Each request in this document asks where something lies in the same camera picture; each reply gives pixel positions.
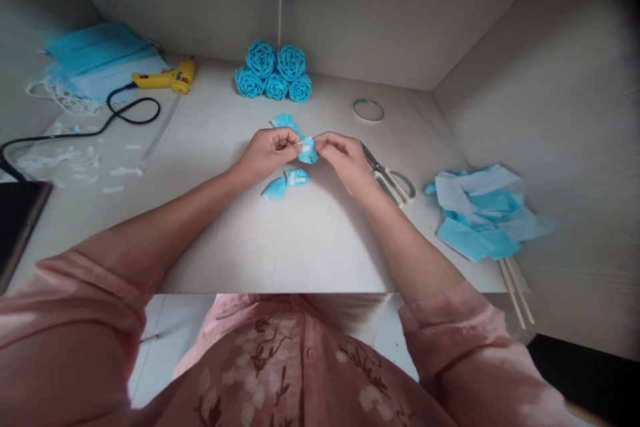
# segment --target black power cord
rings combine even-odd
[[[124,87],[120,87],[119,89],[116,89],[114,91],[112,91],[109,96],[107,97],[107,107],[109,107],[109,110],[111,110],[113,113],[111,114],[111,117],[109,117],[109,119],[105,122],[105,125],[103,125],[103,127],[96,131],[96,132],[92,132],[92,133],[63,133],[61,135],[42,135],[41,137],[25,137],[25,138],[21,138],[21,139],[16,139],[16,140],[11,140],[8,142],[3,143],[2,145],[0,145],[0,168],[2,170],[4,170],[5,172],[7,172],[9,175],[11,175],[11,177],[15,178],[17,181],[20,182],[28,182],[29,180],[27,180],[27,178],[20,173],[15,167],[13,167],[13,165],[11,165],[8,161],[7,158],[5,157],[5,150],[7,147],[9,147],[10,145],[13,145],[14,143],[23,143],[23,142],[34,142],[34,141],[41,141],[41,140],[55,140],[55,139],[61,139],[61,138],[76,138],[76,137],[95,137],[96,135],[100,135],[101,133],[103,133],[107,127],[109,127],[109,125],[111,125],[111,122],[117,117],[119,119],[124,120],[127,123],[132,123],[134,125],[146,125],[147,123],[151,123],[152,121],[156,120],[158,118],[158,115],[160,115],[160,103],[151,97],[143,97],[141,99],[132,101],[129,105],[125,105],[124,107],[122,107],[120,110],[114,110],[113,107],[111,106],[111,99],[113,98],[114,95],[117,95],[118,93],[125,91],[125,90],[132,90],[137,88],[138,86],[135,84],[135,82],[131,82],[128,83],[127,85],[125,85]],[[158,109],[156,110],[155,114],[146,120],[132,120],[129,118],[126,118],[123,113],[125,113],[127,110],[130,110],[132,108],[134,108],[138,103],[144,102],[144,101],[152,101],[153,103],[156,104],[156,106],[158,107]]]

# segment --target black device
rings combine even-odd
[[[42,181],[0,183],[0,295],[9,285],[51,188]]]

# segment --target scissors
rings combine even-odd
[[[402,207],[403,205],[407,205],[408,203],[414,201],[417,197],[417,190],[415,189],[415,185],[413,185],[413,182],[402,173],[395,170],[390,170],[380,165],[380,162],[375,159],[375,157],[365,146],[365,144],[362,142],[360,142],[360,144],[362,145],[362,150],[365,151],[365,157],[367,158],[369,165],[373,169],[373,177],[387,192],[387,194],[389,194],[391,198],[393,198],[395,203],[397,203],[399,207]],[[409,187],[408,193],[407,191],[405,191],[402,185],[398,183],[398,181],[395,179],[396,177],[407,184],[407,186]]]

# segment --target shirt button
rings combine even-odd
[[[316,362],[318,360],[318,353],[315,349],[307,349],[307,360],[310,362]]]

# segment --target scissor handle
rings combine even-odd
[[[373,178],[378,182],[378,184],[382,187],[382,190],[387,192],[387,195],[393,199],[393,201],[398,205],[402,206],[403,201],[401,198],[398,198],[398,195],[394,192],[392,185],[389,185],[389,181],[387,180],[387,176],[383,175],[377,170],[373,171]]]
[[[395,170],[390,170],[388,168],[385,168],[385,173],[387,174],[387,177],[391,181],[393,188],[402,197],[402,200],[404,203],[411,203],[416,199],[416,197],[418,196],[418,193],[415,188],[415,185],[413,185],[413,182],[409,180],[409,178],[407,178],[406,175],[403,175],[402,173]],[[400,185],[400,183],[398,183],[395,177],[401,178],[409,186],[409,193],[405,191],[404,187]]]

